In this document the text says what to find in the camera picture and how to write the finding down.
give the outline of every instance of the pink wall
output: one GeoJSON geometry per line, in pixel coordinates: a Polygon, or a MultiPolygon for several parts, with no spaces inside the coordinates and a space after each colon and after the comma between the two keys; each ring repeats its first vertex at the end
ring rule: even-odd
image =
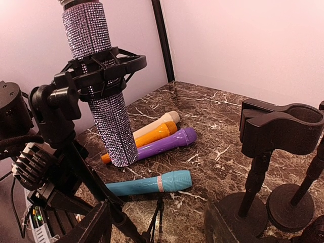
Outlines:
{"type": "MultiPolygon", "coordinates": [[[[167,83],[154,13],[150,1],[105,0],[111,42],[144,54],[148,66],[136,73],[124,91],[127,104],[167,83]]],[[[0,80],[16,82],[26,92],[49,84],[71,59],[56,0],[0,0],[0,80]]],[[[84,131],[93,120],[86,103],[79,103],[84,131]]]]}
{"type": "Polygon", "coordinates": [[[177,80],[277,104],[324,100],[324,1],[162,3],[177,80]]]}

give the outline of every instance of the teal microphone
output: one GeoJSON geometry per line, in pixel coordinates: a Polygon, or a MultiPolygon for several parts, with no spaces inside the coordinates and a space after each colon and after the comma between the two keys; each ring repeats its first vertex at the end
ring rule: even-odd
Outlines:
{"type": "Polygon", "coordinates": [[[106,184],[116,196],[175,192],[192,186],[190,171],[172,171],[161,176],[106,184]]]}

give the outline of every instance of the round black base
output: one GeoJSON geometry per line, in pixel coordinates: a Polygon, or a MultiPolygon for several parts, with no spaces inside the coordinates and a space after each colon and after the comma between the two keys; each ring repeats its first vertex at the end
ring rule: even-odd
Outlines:
{"type": "Polygon", "coordinates": [[[258,237],[267,227],[268,214],[263,202],[257,197],[254,198],[252,206],[246,218],[237,215],[240,204],[243,200],[244,193],[234,193],[219,202],[219,206],[223,213],[226,214],[226,223],[234,230],[236,228],[244,228],[246,234],[252,234],[258,237]]]}
{"type": "Polygon", "coordinates": [[[290,204],[298,188],[299,186],[295,184],[284,184],[274,189],[268,198],[267,210],[270,221],[282,231],[299,231],[313,218],[314,202],[309,193],[306,193],[296,206],[290,204]]]}

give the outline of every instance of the black frame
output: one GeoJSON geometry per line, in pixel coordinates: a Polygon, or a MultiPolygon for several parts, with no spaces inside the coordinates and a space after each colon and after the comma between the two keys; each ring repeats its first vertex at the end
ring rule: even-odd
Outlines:
{"type": "Polygon", "coordinates": [[[175,80],[175,76],[174,76],[170,46],[168,41],[168,35],[167,35],[166,25],[163,18],[160,0],[152,0],[152,6],[155,15],[158,36],[160,39],[164,64],[166,67],[167,78],[168,78],[168,82],[170,83],[175,80]]]}

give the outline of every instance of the black microphone stand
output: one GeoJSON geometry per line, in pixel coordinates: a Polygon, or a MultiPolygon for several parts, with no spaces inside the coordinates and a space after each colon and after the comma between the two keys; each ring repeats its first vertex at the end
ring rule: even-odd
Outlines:
{"type": "MultiPolygon", "coordinates": [[[[114,195],[81,156],[75,146],[75,131],[73,120],[80,119],[81,112],[78,106],[79,98],[83,101],[99,99],[121,92],[134,72],[146,66],[146,58],[142,55],[118,49],[117,47],[93,54],[83,59],[74,59],[61,73],[54,76],[50,85],[34,88],[29,95],[29,105],[35,118],[39,132],[45,142],[54,149],[62,151],[66,167],[79,178],[75,183],[77,187],[84,182],[90,192],[99,202],[94,208],[86,202],[74,197],[71,193],[62,192],[60,189],[49,185],[43,186],[33,192],[30,200],[39,204],[40,196],[49,195],[46,191],[51,189],[45,205],[59,208],[73,213],[86,215],[70,232],[64,235],[57,243],[64,242],[110,242],[111,227],[116,226],[124,235],[136,243],[149,243],[151,230],[155,225],[157,213],[163,210],[162,199],[159,199],[152,223],[147,232],[140,234],[130,220],[122,212],[123,202],[114,195]],[[117,58],[121,53],[125,57],[117,58]],[[105,67],[103,61],[114,60],[117,64],[105,67]],[[82,68],[89,71],[83,74],[82,68]],[[115,80],[111,85],[108,80],[115,80]],[[94,95],[90,96],[88,87],[94,87],[94,95]]],[[[26,154],[26,160],[32,161],[26,154]]]]}

